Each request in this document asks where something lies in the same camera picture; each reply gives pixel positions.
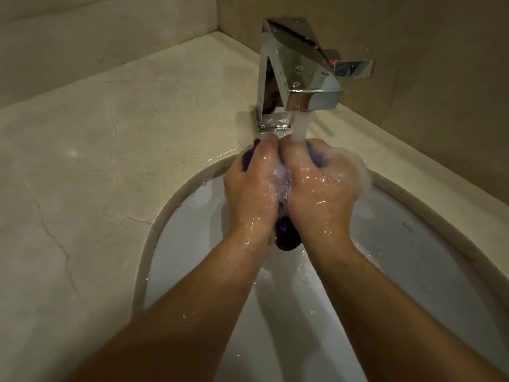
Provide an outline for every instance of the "purple cloth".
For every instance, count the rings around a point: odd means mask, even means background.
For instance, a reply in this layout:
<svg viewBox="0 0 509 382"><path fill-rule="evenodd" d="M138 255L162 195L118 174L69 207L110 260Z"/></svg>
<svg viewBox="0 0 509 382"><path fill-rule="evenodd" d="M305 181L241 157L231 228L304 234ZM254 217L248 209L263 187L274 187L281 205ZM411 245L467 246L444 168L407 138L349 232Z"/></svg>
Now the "purple cloth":
<svg viewBox="0 0 509 382"><path fill-rule="evenodd" d="M256 147L260 143L260 140L257 138L253 142L253 147L247 150L242 155L242 170L247 172L249 168L249 163L251 162L251 158L255 152ZM313 150L311 144L306 141L306 148L308 149L309 157L313 161L313 163L317 167L322 167L325 164L325 159L322 154ZM276 221L275 225L276 232L276 246L281 250L293 250L298 247L302 240L300 239L299 232L292 224L292 220L286 214L286 200L279 199L279 218Z"/></svg>

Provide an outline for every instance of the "chrome faucet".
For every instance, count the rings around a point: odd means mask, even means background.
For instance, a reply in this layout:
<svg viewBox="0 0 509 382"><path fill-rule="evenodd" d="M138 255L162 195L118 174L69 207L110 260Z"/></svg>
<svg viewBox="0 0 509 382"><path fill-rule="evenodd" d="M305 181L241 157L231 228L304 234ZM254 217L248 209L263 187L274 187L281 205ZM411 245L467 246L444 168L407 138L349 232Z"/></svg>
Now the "chrome faucet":
<svg viewBox="0 0 509 382"><path fill-rule="evenodd" d="M268 18L263 22L258 99L258 131L288 130L292 112L336 107L340 77L368 77L372 62L343 62L322 50L306 19Z"/></svg>

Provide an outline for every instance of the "person's left arm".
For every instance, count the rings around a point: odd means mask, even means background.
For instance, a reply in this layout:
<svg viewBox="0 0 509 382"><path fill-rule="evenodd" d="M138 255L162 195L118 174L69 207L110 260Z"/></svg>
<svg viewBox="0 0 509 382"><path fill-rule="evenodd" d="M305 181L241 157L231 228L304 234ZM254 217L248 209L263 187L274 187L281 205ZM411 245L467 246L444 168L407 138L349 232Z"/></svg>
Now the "person's left arm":
<svg viewBox="0 0 509 382"><path fill-rule="evenodd" d="M225 175L231 228L223 241L68 381L214 379L277 218L277 147L277 138L262 141L246 173L235 160Z"/></svg>

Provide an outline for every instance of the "sink rim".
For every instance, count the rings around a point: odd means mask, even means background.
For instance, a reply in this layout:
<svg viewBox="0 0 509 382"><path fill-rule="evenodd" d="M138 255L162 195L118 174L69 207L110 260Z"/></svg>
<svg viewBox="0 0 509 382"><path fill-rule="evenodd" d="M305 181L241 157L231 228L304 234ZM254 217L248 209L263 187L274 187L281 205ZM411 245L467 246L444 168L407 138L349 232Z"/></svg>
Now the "sink rim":
<svg viewBox="0 0 509 382"><path fill-rule="evenodd" d="M143 251L139 261L134 283L131 319L143 311L143 300L147 287L150 264L152 263L152 256L159 235L169 218L173 215L175 210L178 209L180 204L203 184L204 180L210 180L223 175L237 155L238 153L217 160L187 179L175 193L170 196L156 216L154 223L150 227L147 240L143 245ZM467 236L458 231L451 223L445 220L438 212L424 204L424 202L415 195L404 190L402 187L377 172L370 170L370 173L374 186L386 192L389 196L414 212L441 237L447 240L448 243L455 247L465 260L472 265L479 276L489 285L493 293L500 299L502 305L509 312L509 298L504 297L505 295L509 295L509 279L488 260L482 250Z"/></svg>

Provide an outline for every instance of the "person's right arm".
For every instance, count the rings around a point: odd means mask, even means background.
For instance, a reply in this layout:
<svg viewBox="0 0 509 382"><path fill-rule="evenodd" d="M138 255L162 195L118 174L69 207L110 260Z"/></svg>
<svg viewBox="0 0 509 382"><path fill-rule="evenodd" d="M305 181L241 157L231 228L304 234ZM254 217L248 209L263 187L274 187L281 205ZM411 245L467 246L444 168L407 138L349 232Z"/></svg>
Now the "person's right arm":
<svg viewBox="0 0 509 382"><path fill-rule="evenodd" d="M318 169L306 147L288 138L282 157L292 176L289 217L370 382L509 380L354 247L349 225L359 187L352 163L335 155Z"/></svg>

